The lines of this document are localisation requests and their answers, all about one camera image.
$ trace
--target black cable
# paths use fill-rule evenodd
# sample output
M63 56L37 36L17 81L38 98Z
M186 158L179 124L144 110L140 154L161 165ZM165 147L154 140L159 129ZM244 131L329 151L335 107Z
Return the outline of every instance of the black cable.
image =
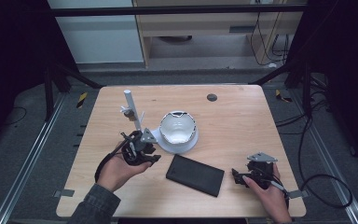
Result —
M274 41L272 42L271 51L272 54L278 57L281 57L282 64L286 63L287 54L289 53L289 35L285 35L285 41L284 41L284 47L283 49L275 49L275 45L277 43L279 35L275 35Z
M131 153L130 153L130 152L123 152L123 151L121 151L121 152L115 153L114 156L119 155L119 154L125 155L125 154L131 154Z
M280 133L280 132L278 132L278 134L283 134L283 135L298 135L298 134L302 134L302 133Z
M279 134L302 134L303 132L301 133L279 133Z
M318 105L321 105L321 104L323 104L323 103L325 103L325 102L326 102L325 100L321 100L321 101L318 102L316 105L313 105L313 106L312 106L312 111L315 110L315 108L316 108ZM298 121L298 120L304 118L305 116L306 116L306 114L296 115L296 116L293 116L293 117L291 117L291 118L289 118L289 119L283 119L283 120L276 121L275 124L277 124L277 125L276 125L277 128L278 128L278 127L282 127L282 126L286 126L286 125L292 124L292 123L294 123L294 122L296 122L296 121Z
M312 116L308 117L307 121L306 121L306 125L304 126L304 130L303 133L301 134L301 138L300 138L300 144L298 147L298 154L297 154L297 160L298 160L298 171L300 173L301 179L303 180L303 184L301 185L301 190L303 190L305 187L307 187L307 190L309 190L317 199L319 199L322 203L330 206L330 207L334 207L334 208L346 208L349 205L351 205L352 201L353 201L353 195L351 193L350 188L348 187L348 185L346 185L342 180L338 179L337 177L333 176L333 175L326 175L326 174L317 174L317 175L313 175L309 178L305 178L304 174L303 174L303 170L301 167L301 149L302 149L302 145L304 143L304 136L305 133L307 131L307 127L310 124L310 121L312 120ZM338 181L340 184L342 184L348 191L348 193L350 194L350 198L348 199L348 202L345 204L334 204L334 203L330 203L327 200L323 199L321 196L319 196L311 187L307 186L307 184L314 178L317 177L327 177L327 178L332 178L335 179L336 181Z
M27 109L25 109L25 108L22 107L22 106L15 106L15 107L13 107L13 109L22 109L22 110L24 111L24 114L22 115L21 118L15 120L15 121L9 122L9 123L4 123L4 125L12 125L12 124L18 123L18 122L20 122L22 119L24 119L25 116L27 115Z
M310 88L313 89L313 90L318 90L318 91L326 91L326 88L324 87L321 87L317 84L314 84L314 83L310 83Z
M313 93L310 95L310 97L312 97L312 96L314 96L314 95L316 95L316 94L322 94L322 95L325 96L325 91L315 91L315 92L313 92Z
M122 147L124 147L124 145L128 144L129 140L127 138L124 139L124 141L122 141L111 153L107 154L103 160L100 162L100 164L98 165L97 167L97 170L95 171L95 174L94 174L94 180L95 180L95 183L98 182L98 179L100 177L100 173L101 173L101 170L103 169L104 165L109 162L114 156L116 156L118 152Z
M250 42L251 42L251 49L252 49L252 52L253 52L253 54L254 54L254 56L255 56L255 61L257 62L258 65L268 65L268 64L270 64L270 63L276 63L276 62L278 62L279 60L271 59L271 58L269 57L268 53L267 53L266 45L265 45L265 43L264 43L263 36L261 35L260 22L259 22L259 20L260 20L260 12L257 13L257 19L256 19L256 22L255 22L255 28L254 28L254 30L253 30L253 32L252 32L252 34L251 34L251 40L250 40ZM274 26L273 26L272 29L275 28L276 23L277 23L277 20L275 20L275 23L274 23ZM264 53L266 54L267 58L270 59L270 62L269 62L269 63L260 63L260 62L257 60L256 54L255 54L255 49L253 48L253 36L254 36L255 30L256 30L256 27L258 27L258 32L260 33L260 39L261 39L261 43L263 44Z
M320 86L321 89L326 89L327 85L326 83L323 83L321 80L319 80L318 78L314 77L312 74L310 75L310 79L318 86Z
M275 174L270 175L270 174L266 173L264 170L261 170L255 166L252 166L252 165L248 165L248 168L250 170L257 170L257 172L262 173L263 175L266 175L269 179L275 180L275 182L277 182L284 188L282 181Z
M324 106L327 106L328 103L326 100L322 100L319 104L317 104L316 106L314 106L312 108L312 111L319 111L321 108L323 108Z

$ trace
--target sleeve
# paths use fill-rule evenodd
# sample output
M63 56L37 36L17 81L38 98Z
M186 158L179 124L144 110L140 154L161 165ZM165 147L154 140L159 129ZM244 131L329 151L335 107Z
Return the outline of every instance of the sleeve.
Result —
M118 196L94 184L83 202L77 206L68 223L110 223L119 204Z

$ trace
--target metal rail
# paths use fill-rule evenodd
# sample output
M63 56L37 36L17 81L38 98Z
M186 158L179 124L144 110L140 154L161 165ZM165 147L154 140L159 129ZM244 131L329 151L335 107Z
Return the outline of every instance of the metal rail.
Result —
M240 12L298 12L328 5L309 6L308 4L268 4L268 5L211 5L174 7L96 7L96 8L53 8L49 10L25 11L53 17L124 16L157 14L200 14L200 13L240 13Z
M10 191L8 192L6 198L2 202L0 206L0 224L7 223L11 212L14 209L14 206L17 203L17 200L20 198L22 190L27 183L28 177L30 176L31 172L34 169L34 165L37 162L40 152L45 145L48 135L52 130L55 121L57 120L58 115L62 109L62 103L65 99L65 93L60 93L56 105L54 106L56 109L49 121L46 121L40 131L39 135L36 137L34 145L28 154L27 159L25 160L24 164L22 165L19 173L17 174L16 180L14 181L13 185L11 186Z

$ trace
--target black pole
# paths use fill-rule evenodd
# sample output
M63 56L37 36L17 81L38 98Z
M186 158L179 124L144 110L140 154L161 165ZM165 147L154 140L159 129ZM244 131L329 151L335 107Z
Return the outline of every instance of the black pole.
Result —
M77 80L91 86L93 89L100 89L103 87L103 85L100 85L94 81L91 81L89 80L88 78L86 77L83 77L81 76L80 74L78 74L77 72L74 72L72 71L71 69L63 66L62 64L60 63L55 63L55 67L58 68L59 70L63 71L65 74L71 76L71 77L74 77L76 78Z
M30 10L29 13L53 17L123 16L156 14L200 14L241 12L298 12L308 10L308 4L231 5L231 6L175 6L175 7L96 7Z
M312 107L310 105L310 62L305 61L304 77L303 77L303 102L302 106L308 118L312 115Z
M50 69L47 67L45 70L45 94L46 94L46 118L48 121L54 112L54 99L53 99L53 88L50 75Z

